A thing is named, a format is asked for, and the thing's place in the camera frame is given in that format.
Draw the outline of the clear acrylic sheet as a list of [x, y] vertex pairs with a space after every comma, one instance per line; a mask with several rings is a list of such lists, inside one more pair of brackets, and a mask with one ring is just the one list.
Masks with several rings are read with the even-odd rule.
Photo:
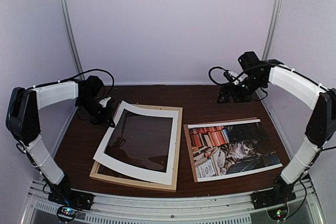
[[165, 173], [172, 122], [123, 110], [105, 153], [128, 165]]

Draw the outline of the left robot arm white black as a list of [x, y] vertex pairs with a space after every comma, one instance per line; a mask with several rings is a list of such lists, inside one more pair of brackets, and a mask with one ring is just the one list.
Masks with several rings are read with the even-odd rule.
[[72, 77], [30, 88], [16, 87], [12, 90], [6, 127], [33, 167], [45, 176], [46, 181], [57, 186], [54, 194], [64, 205], [71, 205], [75, 201], [75, 192], [67, 187], [67, 176], [56, 164], [42, 140], [39, 111], [60, 102], [74, 100], [76, 106], [86, 110], [93, 125], [105, 124], [114, 127], [111, 106], [113, 98], [97, 99], [103, 87], [99, 77], [89, 76], [86, 80]]

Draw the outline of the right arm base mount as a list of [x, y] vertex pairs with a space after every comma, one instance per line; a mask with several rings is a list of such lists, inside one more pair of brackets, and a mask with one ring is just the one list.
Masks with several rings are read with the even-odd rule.
[[254, 191], [251, 195], [254, 209], [268, 208], [275, 205], [285, 204], [296, 199], [294, 192], [285, 195], [277, 195], [273, 189]]

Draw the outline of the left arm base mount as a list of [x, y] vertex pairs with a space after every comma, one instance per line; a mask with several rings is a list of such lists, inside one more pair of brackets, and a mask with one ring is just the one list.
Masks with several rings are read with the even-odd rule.
[[94, 195], [72, 190], [70, 192], [70, 196], [65, 199], [58, 193], [52, 192], [49, 194], [48, 200], [78, 210], [90, 210], [94, 200]]

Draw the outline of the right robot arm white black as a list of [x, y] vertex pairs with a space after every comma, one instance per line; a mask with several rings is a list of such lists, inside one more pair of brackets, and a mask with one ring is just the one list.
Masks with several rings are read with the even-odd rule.
[[289, 196], [294, 183], [310, 169], [320, 153], [326, 150], [325, 143], [335, 133], [335, 89], [312, 81], [276, 59], [260, 60], [253, 51], [242, 54], [238, 62], [242, 68], [240, 74], [224, 70], [227, 83], [219, 84], [218, 103], [249, 102], [257, 89], [272, 84], [289, 92], [312, 110], [303, 143], [276, 177], [274, 188], [269, 192], [271, 202], [279, 204]]

